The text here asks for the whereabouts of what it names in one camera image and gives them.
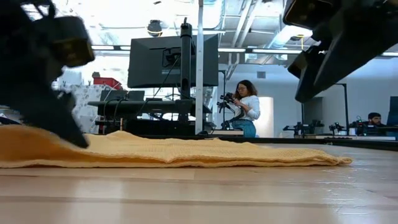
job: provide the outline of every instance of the blue jeans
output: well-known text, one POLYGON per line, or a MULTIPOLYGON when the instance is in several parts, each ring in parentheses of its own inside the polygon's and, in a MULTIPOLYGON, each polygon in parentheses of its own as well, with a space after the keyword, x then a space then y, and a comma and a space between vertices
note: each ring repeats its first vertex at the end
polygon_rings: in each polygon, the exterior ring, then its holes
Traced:
POLYGON ((232 127, 234 129, 242 129, 243 137, 245 138, 255 138, 256 137, 256 127, 252 121, 246 119, 239 119, 232 122, 232 127))

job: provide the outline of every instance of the wooden table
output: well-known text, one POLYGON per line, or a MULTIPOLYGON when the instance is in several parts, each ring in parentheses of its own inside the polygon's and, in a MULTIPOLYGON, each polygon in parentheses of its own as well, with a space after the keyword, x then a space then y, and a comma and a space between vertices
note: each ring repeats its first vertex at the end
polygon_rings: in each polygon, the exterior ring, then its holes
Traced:
POLYGON ((398 153, 305 147, 351 156, 355 162, 350 167, 3 169, 0 220, 4 224, 398 222, 398 153))

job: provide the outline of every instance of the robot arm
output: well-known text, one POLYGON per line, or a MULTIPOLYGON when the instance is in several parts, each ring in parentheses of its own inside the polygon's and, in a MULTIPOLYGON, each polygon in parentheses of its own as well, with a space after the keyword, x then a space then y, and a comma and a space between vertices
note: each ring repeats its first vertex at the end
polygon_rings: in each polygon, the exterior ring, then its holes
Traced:
POLYGON ((82 66, 95 59, 83 21, 55 18, 50 0, 2 0, 0 23, 0 105, 18 110, 33 126, 87 147, 67 105, 51 89, 64 66, 82 66), (33 4, 43 18, 31 21, 23 4, 33 4))
POLYGON ((398 43, 397 14, 397 0, 287 1, 284 23, 320 42, 288 68, 300 79, 295 99, 310 100, 398 43))

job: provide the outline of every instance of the monitor stand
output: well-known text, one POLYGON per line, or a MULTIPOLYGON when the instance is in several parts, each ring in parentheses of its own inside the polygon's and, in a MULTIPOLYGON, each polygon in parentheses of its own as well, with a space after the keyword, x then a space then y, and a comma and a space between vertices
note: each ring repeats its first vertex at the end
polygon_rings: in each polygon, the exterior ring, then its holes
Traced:
POLYGON ((178 114, 178 121, 188 122, 188 113, 193 100, 191 99, 191 59, 195 54, 195 47, 192 43, 192 26, 187 23, 187 18, 181 24, 181 80, 180 80, 180 99, 176 100, 176 106, 181 113, 178 114))

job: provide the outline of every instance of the knitted cloth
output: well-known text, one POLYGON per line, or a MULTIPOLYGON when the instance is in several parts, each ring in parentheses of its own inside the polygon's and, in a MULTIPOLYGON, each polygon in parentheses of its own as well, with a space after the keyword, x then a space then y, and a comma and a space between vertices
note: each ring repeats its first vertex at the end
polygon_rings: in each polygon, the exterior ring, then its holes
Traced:
POLYGON ((118 131, 86 135, 88 149, 58 136, 22 125, 0 126, 0 167, 229 167, 335 166, 352 159, 321 150, 274 148, 219 139, 146 139, 118 131))

